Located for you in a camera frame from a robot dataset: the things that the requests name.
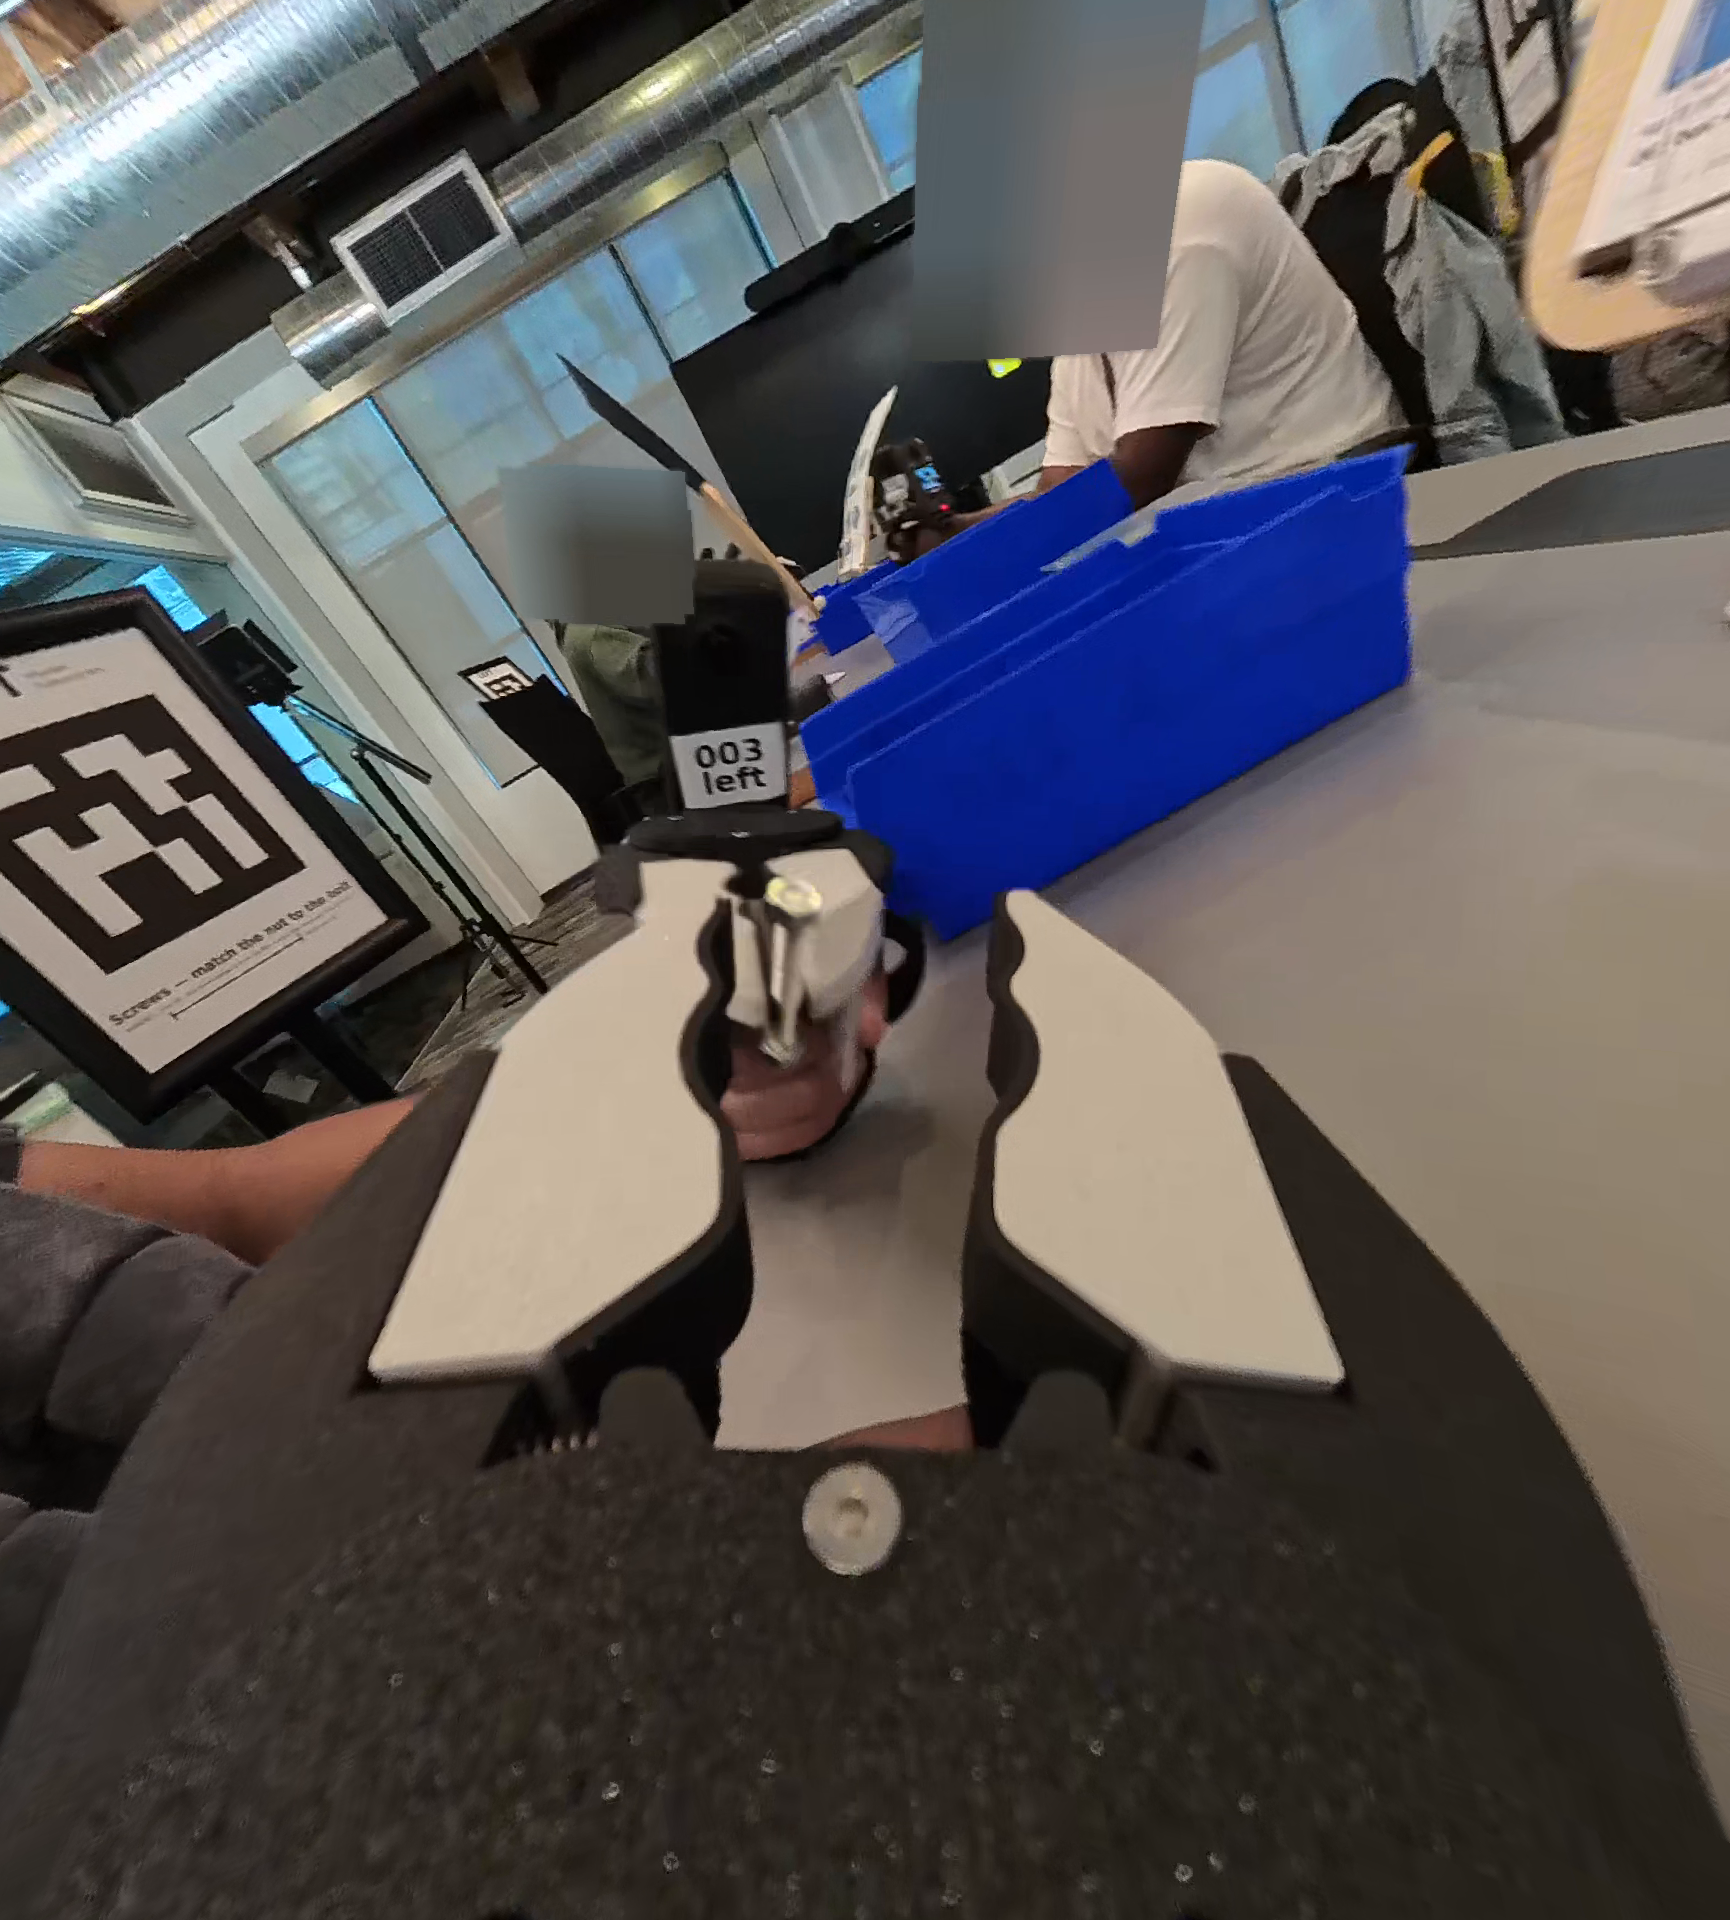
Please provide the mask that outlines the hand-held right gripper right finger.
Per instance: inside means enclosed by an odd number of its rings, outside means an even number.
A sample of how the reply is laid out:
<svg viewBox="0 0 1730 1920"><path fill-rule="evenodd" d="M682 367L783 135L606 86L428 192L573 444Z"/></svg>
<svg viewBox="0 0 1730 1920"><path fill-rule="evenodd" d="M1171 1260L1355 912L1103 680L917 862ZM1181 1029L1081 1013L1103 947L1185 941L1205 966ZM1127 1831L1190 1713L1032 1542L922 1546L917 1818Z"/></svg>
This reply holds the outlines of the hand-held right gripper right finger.
<svg viewBox="0 0 1730 1920"><path fill-rule="evenodd" d="M1147 1448L1196 1387L1336 1394L1349 1368L1207 1028L1032 889L998 899L985 983L962 1275L1001 1404L1074 1372Z"/></svg>

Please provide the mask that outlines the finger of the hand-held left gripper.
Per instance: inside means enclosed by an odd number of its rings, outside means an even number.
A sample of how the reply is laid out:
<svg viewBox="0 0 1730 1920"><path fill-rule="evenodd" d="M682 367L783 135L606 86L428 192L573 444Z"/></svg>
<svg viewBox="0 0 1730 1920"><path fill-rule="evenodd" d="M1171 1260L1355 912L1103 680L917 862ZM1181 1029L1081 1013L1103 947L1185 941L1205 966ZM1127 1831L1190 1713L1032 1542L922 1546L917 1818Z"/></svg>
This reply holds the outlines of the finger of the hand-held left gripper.
<svg viewBox="0 0 1730 1920"><path fill-rule="evenodd" d="M776 1029L773 1011L773 910L764 895L730 899L730 992L724 1018L752 1035Z"/></svg>
<svg viewBox="0 0 1730 1920"><path fill-rule="evenodd" d="M803 935L803 1018L831 1042L837 1084L862 1081L862 999L880 971L884 899L856 854L803 854L821 910Z"/></svg>

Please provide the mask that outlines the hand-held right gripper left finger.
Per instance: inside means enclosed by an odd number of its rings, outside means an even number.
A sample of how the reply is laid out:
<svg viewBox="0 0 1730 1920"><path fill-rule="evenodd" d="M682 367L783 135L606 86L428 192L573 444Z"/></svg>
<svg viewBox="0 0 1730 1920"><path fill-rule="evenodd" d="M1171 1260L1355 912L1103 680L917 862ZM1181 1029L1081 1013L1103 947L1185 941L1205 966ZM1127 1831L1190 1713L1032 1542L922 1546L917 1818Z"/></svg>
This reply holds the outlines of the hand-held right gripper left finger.
<svg viewBox="0 0 1730 1920"><path fill-rule="evenodd" d="M376 1387L526 1380L570 1434L615 1379L664 1371L717 1441L752 1306L723 1114L734 878L644 862L633 930L504 1035L369 1355Z"/></svg>

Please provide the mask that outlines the large smooth shank steel bolt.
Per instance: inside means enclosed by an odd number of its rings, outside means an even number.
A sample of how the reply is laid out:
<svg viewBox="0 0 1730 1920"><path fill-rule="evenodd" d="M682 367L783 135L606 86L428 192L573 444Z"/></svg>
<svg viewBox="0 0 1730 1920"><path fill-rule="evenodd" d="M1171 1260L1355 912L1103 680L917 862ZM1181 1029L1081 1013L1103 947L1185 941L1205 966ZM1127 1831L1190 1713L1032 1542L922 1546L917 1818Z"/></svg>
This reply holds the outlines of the large smooth shank steel bolt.
<svg viewBox="0 0 1730 1920"><path fill-rule="evenodd" d="M800 1028L806 1008L806 951L823 924L821 889L797 876L776 872L761 893L773 910L773 1011L778 1028Z"/></svg>

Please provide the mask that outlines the blue plastic bin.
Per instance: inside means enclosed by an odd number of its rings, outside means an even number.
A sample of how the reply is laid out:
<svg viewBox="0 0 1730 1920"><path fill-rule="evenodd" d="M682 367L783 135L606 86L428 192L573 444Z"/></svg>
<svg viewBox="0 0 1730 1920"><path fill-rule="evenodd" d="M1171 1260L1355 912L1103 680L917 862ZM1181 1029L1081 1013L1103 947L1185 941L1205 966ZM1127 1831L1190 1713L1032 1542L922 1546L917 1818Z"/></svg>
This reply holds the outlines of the blue plastic bin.
<svg viewBox="0 0 1730 1920"><path fill-rule="evenodd" d="M1110 461L1081 469L1054 492L1011 500L938 551L860 590L867 634L893 660L917 656L1042 585L1054 562L1112 531L1133 510L1136 503Z"/></svg>
<svg viewBox="0 0 1730 1920"><path fill-rule="evenodd" d="M896 573L900 562L884 559L848 582L831 582L816 596L816 621L806 645L844 655L875 631L872 614L862 607L867 592L882 590Z"/></svg>
<svg viewBox="0 0 1730 1920"><path fill-rule="evenodd" d="M1407 686L1407 448L1167 507L803 728L953 941Z"/></svg>

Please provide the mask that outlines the person's left forearm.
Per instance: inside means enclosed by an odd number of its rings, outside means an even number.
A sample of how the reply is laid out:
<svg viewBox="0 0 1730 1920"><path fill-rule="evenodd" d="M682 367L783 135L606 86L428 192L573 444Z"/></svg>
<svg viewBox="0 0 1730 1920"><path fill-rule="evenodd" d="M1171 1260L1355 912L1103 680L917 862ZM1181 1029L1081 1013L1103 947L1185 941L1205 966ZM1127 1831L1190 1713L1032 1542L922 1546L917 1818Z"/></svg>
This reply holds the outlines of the person's left forearm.
<svg viewBox="0 0 1730 1920"><path fill-rule="evenodd" d="M262 1265L325 1213L417 1102L403 1095L233 1147L31 1143L18 1187L203 1239Z"/></svg>

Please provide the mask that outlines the grey desk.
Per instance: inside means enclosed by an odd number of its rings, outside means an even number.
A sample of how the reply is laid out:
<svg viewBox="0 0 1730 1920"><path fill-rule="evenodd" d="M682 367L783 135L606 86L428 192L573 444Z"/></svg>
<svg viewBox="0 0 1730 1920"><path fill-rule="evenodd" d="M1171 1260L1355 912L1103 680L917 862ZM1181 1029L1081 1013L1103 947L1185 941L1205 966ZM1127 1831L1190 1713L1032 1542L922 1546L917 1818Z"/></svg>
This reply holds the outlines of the grey desk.
<svg viewBox="0 0 1730 1920"><path fill-rule="evenodd" d="M1730 403L1418 476L1440 542ZM1262 1062L1502 1331L1730 1831L1730 533L1414 562L1414 680L1050 902Z"/></svg>

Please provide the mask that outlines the person's left hand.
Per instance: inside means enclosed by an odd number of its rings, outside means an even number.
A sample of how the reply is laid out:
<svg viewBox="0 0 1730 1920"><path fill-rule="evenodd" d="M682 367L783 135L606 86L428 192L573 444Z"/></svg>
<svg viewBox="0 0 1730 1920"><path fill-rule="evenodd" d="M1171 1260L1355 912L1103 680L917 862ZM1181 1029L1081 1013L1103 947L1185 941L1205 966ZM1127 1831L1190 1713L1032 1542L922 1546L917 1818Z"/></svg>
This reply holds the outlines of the person's left hand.
<svg viewBox="0 0 1730 1920"><path fill-rule="evenodd" d="M827 1143L877 1076L877 1052L891 1029L887 978L877 971L831 1018L800 1028L800 1051L782 1063L764 1035L730 1025L730 1081L723 1116L747 1164L783 1163Z"/></svg>

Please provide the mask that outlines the black board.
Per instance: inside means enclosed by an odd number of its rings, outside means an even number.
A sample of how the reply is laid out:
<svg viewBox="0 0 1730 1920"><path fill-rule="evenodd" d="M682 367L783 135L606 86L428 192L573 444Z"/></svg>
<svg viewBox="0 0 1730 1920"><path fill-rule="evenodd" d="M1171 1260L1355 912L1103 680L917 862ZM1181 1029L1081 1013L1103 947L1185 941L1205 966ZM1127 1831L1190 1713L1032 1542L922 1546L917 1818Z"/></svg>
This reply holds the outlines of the black board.
<svg viewBox="0 0 1730 1920"><path fill-rule="evenodd" d="M533 683L481 701L481 711L560 782L598 848L613 848L626 837L634 819L626 806L626 780L584 708L556 686Z"/></svg>

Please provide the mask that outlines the small wooden document stand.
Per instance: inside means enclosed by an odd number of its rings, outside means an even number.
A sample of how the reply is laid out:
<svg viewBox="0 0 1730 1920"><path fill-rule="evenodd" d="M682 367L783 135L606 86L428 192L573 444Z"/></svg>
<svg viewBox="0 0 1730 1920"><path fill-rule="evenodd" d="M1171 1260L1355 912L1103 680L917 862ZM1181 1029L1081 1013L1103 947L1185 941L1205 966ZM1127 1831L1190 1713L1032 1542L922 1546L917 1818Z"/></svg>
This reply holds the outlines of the small wooden document stand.
<svg viewBox="0 0 1730 1920"><path fill-rule="evenodd" d="M884 425L900 399L900 385L891 385L867 413L862 433L856 436L848 476L845 476L845 510L837 544L837 578L848 582L866 573L867 551L877 538L877 479L875 461L884 436Z"/></svg>
<svg viewBox="0 0 1730 1920"><path fill-rule="evenodd" d="M606 394L587 371L581 371L567 357L560 357L566 374L587 402L591 413L605 420L613 433L625 436L637 451L681 474L689 492L693 492L707 517L724 531L745 559L764 563L782 585L790 607L806 621L816 621L817 600L800 585L800 578L782 562L782 555L759 538L757 528L730 505L730 498L719 492L682 451L678 451L658 430L640 420L629 408L625 408L613 394Z"/></svg>

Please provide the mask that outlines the black display screen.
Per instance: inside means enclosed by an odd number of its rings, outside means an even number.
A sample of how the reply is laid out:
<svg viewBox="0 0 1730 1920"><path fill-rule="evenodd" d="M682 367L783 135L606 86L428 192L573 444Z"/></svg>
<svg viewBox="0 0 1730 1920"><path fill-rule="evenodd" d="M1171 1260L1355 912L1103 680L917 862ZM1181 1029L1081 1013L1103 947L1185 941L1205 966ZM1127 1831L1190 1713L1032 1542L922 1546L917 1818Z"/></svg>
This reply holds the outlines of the black display screen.
<svg viewBox="0 0 1730 1920"><path fill-rule="evenodd" d="M884 389L882 437L925 440L953 500L981 505L983 479L1044 444L1050 361L928 361L911 349L911 236L794 287L675 364L751 528L821 573L844 542L853 447Z"/></svg>

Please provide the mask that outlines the black tripod stand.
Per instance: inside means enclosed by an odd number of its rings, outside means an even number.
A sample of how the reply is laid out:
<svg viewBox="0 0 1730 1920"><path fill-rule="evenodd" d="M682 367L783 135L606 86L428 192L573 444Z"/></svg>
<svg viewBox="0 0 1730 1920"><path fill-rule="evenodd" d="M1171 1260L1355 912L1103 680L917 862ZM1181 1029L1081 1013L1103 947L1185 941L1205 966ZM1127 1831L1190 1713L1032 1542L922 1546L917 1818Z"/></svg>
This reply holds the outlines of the black tripod stand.
<svg viewBox="0 0 1730 1920"><path fill-rule="evenodd" d="M515 935L494 917L488 902L403 792L404 782L428 788L429 770L310 700L297 680L297 666L258 624L231 624L229 614L215 614L191 628L189 641L254 714L283 714L293 732L311 739L318 759L325 759L323 745L330 739L344 740L352 780L356 780L356 799L407 867L421 876L429 899L443 903L469 951L488 962L512 994L521 989L546 994L546 978L529 955L532 949L546 949L546 941Z"/></svg>

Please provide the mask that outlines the black video bar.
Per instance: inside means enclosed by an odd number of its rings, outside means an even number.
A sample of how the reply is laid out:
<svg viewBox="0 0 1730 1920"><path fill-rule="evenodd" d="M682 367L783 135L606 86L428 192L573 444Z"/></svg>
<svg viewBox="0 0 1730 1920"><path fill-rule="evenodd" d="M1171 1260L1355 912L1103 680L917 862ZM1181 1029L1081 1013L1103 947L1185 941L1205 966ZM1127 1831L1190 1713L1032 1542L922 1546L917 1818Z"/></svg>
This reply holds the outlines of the black video bar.
<svg viewBox="0 0 1730 1920"><path fill-rule="evenodd" d="M752 318L768 315L782 302L803 297L810 290L851 274L853 266L872 260L877 253L911 238L917 221L918 196L912 189L856 218L837 221L821 241L747 284L743 295L747 311Z"/></svg>

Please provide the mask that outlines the white air vent grille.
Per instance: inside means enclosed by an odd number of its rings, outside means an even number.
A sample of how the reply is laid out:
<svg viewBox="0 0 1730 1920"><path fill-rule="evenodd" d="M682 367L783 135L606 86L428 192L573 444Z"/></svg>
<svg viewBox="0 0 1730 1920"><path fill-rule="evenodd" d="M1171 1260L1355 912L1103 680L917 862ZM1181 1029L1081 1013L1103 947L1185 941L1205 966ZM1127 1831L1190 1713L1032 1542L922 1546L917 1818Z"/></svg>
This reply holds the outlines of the white air vent grille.
<svg viewBox="0 0 1730 1920"><path fill-rule="evenodd" d="M389 325L516 246L516 227L464 152L331 236L356 293Z"/></svg>

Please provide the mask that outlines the black jacket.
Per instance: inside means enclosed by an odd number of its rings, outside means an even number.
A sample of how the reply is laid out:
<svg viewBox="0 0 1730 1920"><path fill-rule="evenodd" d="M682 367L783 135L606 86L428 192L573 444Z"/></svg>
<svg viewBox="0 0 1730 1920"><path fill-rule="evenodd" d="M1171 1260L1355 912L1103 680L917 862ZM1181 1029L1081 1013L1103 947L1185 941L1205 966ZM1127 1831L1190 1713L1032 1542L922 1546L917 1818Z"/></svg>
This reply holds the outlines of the black jacket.
<svg viewBox="0 0 1730 1920"><path fill-rule="evenodd" d="M1314 159L1342 152L1372 120L1393 110L1414 116L1414 126L1404 133L1404 176L1417 179L1440 208L1450 208L1483 232L1494 232L1481 162L1446 102L1438 69L1426 69L1417 85L1388 76L1356 89L1345 110L1341 110L1324 145L1313 156L1289 156L1280 166L1273 193L1301 225L1324 266L1349 297L1359 332L1398 399L1404 426L1414 436L1414 461L1429 469L1438 462L1438 448L1426 426L1425 360L1404 340L1381 263L1390 176L1376 175L1372 159L1356 159L1331 185L1307 185Z"/></svg>

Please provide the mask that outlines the denim jacket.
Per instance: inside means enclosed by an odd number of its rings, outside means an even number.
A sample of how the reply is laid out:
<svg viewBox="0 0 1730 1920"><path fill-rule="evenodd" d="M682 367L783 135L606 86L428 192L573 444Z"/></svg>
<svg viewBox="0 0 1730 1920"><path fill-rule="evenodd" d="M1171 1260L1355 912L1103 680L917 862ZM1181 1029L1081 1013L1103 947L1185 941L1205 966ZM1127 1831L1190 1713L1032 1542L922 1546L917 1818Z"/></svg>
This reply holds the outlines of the denim jacket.
<svg viewBox="0 0 1730 1920"><path fill-rule="evenodd" d="M1565 440L1542 340L1501 245L1429 193L1393 185L1381 229L1395 322L1421 357L1440 465Z"/></svg>

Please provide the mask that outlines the wooden white document stand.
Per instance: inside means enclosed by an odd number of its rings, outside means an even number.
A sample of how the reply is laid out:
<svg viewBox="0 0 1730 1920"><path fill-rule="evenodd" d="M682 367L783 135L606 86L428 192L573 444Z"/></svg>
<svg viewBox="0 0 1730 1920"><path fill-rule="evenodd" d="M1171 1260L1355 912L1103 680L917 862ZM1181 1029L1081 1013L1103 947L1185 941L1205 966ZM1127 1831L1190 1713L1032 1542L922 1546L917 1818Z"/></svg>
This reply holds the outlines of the wooden white document stand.
<svg viewBox="0 0 1730 1920"><path fill-rule="evenodd" d="M1730 295L1675 305L1641 287L1637 274L1579 274L1574 266L1599 166L1662 5L1599 3L1558 124L1547 185L1529 221L1529 309L1542 336L1558 349L1619 352L1695 322L1730 321Z"/></svg>

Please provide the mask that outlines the instruction sheet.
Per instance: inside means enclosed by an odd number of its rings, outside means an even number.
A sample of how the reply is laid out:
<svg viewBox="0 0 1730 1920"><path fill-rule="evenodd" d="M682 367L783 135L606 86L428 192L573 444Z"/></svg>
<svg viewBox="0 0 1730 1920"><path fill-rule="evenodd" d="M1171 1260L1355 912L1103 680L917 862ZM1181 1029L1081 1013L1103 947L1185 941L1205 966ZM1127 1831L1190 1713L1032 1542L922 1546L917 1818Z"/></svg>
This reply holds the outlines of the instruction sheet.
<svg viewBox="0 0 1730 1920"><path fill-rule="evenodd" d="M1574 245L1579 274L1654 297L1730 295L1730 3L1666 3Z"/></svg>

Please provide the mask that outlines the small silver air duct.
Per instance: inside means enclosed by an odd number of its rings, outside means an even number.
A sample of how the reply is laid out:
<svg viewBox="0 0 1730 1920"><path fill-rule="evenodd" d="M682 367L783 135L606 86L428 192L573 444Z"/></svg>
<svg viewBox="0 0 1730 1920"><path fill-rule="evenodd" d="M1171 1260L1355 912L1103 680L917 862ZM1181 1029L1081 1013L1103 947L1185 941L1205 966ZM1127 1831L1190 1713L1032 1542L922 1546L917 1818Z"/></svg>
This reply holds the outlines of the small silver air duct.
<svg viewBox="0 0 1730 1920"><path fill-rule="evenodd" d="M609 245L723 172L764 176L800 246L896 196L856 86L922 41L922 3L751 3L497 162L488 185L516 253ZM345 380L394 325L338 273L272 311L271 328L320 387Z"/></svg>

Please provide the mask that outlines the large silver air duct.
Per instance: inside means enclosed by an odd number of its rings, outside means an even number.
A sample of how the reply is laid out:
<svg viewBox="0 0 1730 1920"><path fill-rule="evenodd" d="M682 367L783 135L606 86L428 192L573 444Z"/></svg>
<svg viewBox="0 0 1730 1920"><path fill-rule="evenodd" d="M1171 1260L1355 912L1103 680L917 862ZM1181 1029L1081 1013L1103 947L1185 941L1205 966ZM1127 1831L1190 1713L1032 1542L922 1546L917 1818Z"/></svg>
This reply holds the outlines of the large silver air duct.
<svg viewBox="0 0 1730 1920"><path fill-rule="evenodd" d="M566 3L165 3L0 110L0 364Z"/></svg>

